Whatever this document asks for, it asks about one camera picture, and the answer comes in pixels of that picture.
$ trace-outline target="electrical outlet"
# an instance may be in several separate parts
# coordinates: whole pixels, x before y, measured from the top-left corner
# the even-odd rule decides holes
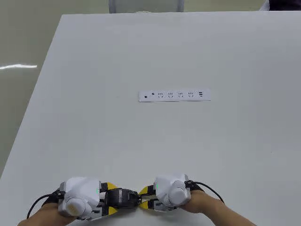
[[[139,102],[211,100],[209,89],[150,90],[139,92]]]

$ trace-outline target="black cable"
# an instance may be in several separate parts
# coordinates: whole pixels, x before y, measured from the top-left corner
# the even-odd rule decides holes
[[[33,203],[33,205],[30,207],[26,219],[29,218],[30,213],[32,212],[33,207],[34,207],[41,199],[44,199],[44,198],[47,198],[47,197],[50,197],[50,196],[52,196],[52,194],[46,194],[46,195],[43,195],[42,197],[38,198],[38,199]]]
[[[215,190],[213,190],[211,187],[209,187],[208,185],[206,185],[202,182],[195,182],[195,181],[192,181],[192,180],[188,180],[188,181],[185,181],[185,184],[188,187],[189,187],[189,185],[192,185],[192,184],[202,185],[202,186],[208,188],[210,191],[212,191],[223,203],[225,203],[224,200],[222,199],[222,197]]]

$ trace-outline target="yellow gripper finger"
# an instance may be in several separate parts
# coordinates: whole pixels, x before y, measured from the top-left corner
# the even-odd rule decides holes
[[[116,208],[109,206],[109,214],[108,215],[112,215],[114,213],[117,213],[117,211],[118,210]]]
[[[154,185],[146,186],[144,189],[141,190],[139,195],[141,196],[156,195],[156,190],[154,189]]]
[[[108,185],[108,190],[112,190],[112,189],[114,189],[114,188],[117,188],[116,185],[114,185],[114,184],[112,184],[112,183],[110,183],[110,182],[108,182],[107,185]]]
[[[142,202],[141,204],[139,204],[139,207],[142,209],[148,210],[149,209],[149,201]]]

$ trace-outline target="chair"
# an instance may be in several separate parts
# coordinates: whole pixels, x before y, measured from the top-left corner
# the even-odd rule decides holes
[[[183,12],[184,0],[109,0],[110,13]]]

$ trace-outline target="black object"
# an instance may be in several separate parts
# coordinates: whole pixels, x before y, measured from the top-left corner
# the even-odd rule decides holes
[[[269,0],[270,11],[301,10],[301,0]]]
[[[123,188],[114,188],[106,193],[106,206],[116,209],[132,209],[141,202],[137,192]]]
[[[211,187],[209,187],[208,185],[206,185],[206,184],[204,184],[204,183],[202,183],[202,182],[195,182],[195,181],[192,181],[192,180],[187,180],[187,181],[185,181],[185,185],[186,185],[186,187],[189,187],[189,188],[193,188],[193,187],[195,187],[195,185],[202,185],[202,186],[204,186],[204,187],[206,187],[206,188],[208,188],[210,191],[212,191],[214,194],[216,194],[216,196],[223,202],[223,203],[225,203],[224,202],[224,200],[222,199],[222,197],[215,191],[215,190],[213,190]]]

